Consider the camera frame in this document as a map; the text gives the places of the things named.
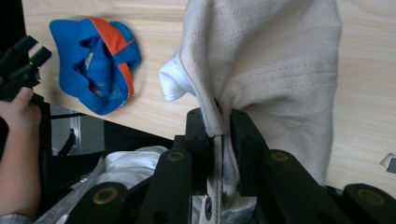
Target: white cloth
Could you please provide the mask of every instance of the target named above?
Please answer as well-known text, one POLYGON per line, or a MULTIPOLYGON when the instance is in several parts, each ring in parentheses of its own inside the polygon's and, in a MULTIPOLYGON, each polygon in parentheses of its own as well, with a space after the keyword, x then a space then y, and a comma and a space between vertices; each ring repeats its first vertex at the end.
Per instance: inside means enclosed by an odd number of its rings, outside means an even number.
POLYGON ((232 108, 248 112, 270 148, 290 152, 324 184, 341 34, 335 1, 190 0, 185 15, 181 44, 159 79, 168 101, 194 94, 206 132, 222 141, 209 179, 215 215, 202 221, 218 223, 221 205, 236 211, 252 203, 230 203, 239 181, 232 108))
POLYGON ((117 182, 131 189, 154 174, 165 147, 142 147, 135 151, 118 151, 105 158, 106 171, 96 177, 96 184, 117 182))

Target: table surface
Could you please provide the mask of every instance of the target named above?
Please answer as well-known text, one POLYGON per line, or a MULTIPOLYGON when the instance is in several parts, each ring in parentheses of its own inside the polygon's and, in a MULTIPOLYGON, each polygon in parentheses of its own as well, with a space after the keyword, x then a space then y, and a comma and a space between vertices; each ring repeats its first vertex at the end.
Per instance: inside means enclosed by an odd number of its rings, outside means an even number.
MULTIPOLYGON (((167 138, 184 134, 195 97, 163 99, 158 71, 176 50, 187 0, 23 0, 26 33, 53 56, 42 67, 35 88, 48 103, 167 138), (60 90, 59 58, 49 30, 55 19, 86 16, 122 21, 136 36, 143 63, 134 71, 135 94, 125 107, 97 116, 60 90)), ((396 174, 380 162, 396 154, 396 2, 339 0, 343 22, 339 78, 334 102, 334 141, 327 184, 339 189, 366 183, 396 198, 396 174)))

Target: black bracket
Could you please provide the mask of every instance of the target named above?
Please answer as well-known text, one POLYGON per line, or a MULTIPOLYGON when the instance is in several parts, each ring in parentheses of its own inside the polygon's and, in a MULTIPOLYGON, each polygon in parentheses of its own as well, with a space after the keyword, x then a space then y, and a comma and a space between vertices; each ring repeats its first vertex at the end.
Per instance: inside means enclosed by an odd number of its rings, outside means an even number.
MULTIPOLYGON (((35 44, 37 41, 27 35, 0 55, 0 100, 12 101, 22 87, 33 88, 40 83, 38 68, 50 58, 51 52, 42 47, 29 59, 28 52, 35 44)), ((34 94, 32 103, 42 102, 44 98, 34 94)))
MULTIPOLYGON (((174 149, 161 155, 151 178, 128 190, 116 183, 90 189, 66 223, 191 223, 191 196, 206 193, 213 164, 202 119, 199 108, 189 112, 186 135, 176 136, 174 149), (95 202, 98 198, 106 203, 95 202)), ((292 154, 270 150, 247 113, 233 110, 230 122, 241 180, 237 190, 257 197, 255 217, 262 223, 396 223, 396 200, 386 192, 356 184, 335 194, 292 154)))

